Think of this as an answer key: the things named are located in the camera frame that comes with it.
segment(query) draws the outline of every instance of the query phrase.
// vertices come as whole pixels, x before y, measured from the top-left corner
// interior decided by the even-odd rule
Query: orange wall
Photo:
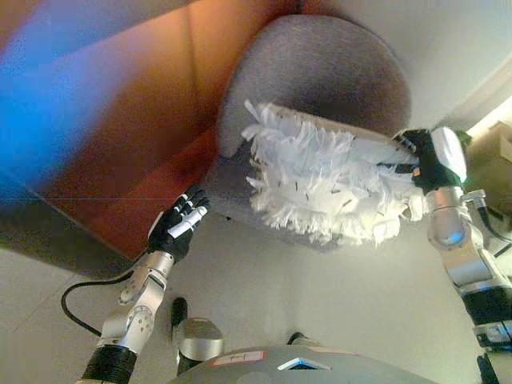
[[[38,186],[42,195],[126,257],[136,257],[157,213],[215,159],[215,118],[237,57],[294,3],[191,2],[39,68],[41,76],[55,76],[92,62],[77,103],[118,81],[87,140],[76,143],[76,155]]]

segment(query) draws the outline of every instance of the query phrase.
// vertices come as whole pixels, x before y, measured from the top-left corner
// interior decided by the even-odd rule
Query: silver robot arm
[[[428,239],[471,316],[486,353],[478,358],[482,380],[512,383],[512,282],[499,269],[472,223],[467,204],[485,209],[485,193],[463,194],[466,164],[454,132],[441,128],[405,133],[418,148],[413,180],[423,188],[429,211]]]
[[[149,233],[148,251],[124,283],[118,308],[103,323],[101,337],[77,384],[127,384],[149,340],[173,264],[183,259],[192,234],[209,209],[204,191],[189,188],[161,212]]]

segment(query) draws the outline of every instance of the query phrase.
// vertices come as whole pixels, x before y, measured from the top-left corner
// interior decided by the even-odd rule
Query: gray ottoman
[[[218,119],[220,158],[203,186],[213,208],[266,228],[250,206],[249,145],[240,133],[254,118],[243,103],[272,102],[392,136],[407,127],[410,93],[402,69],[380,38],[345,20],[291,15],[266,26],[242,56]],[[272,230],[310,244],[307,236]]]

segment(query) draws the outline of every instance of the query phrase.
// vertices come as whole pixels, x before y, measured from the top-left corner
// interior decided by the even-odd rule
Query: robot finger
[[[198,186],[190,186],[187,190],[180,195],[180,197],[174,202],[173,206],[170,208],[176,213],[180,214],[183,208],[186,206],[187,202],[199,191]]]
[[[206,192],[204,190],[199,190],[194,194],[194,196],[190,197],[189,200],[183,205],[182,210],[180,211],[180,214],[182,216],[187,216],[200,202],[204,197],[206,196]]]

